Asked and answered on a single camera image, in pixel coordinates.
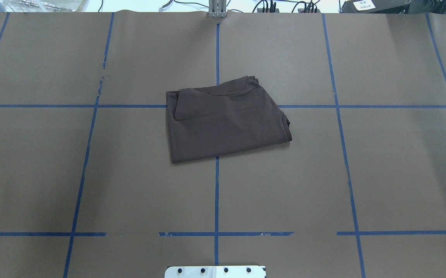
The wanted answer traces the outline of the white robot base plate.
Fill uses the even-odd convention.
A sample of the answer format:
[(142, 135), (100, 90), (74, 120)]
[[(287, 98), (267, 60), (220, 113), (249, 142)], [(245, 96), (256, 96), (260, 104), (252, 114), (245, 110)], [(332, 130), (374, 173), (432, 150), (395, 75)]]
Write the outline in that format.
[(266, 278), (265, 266), (173, 266), (168, 267), (165, 278)]

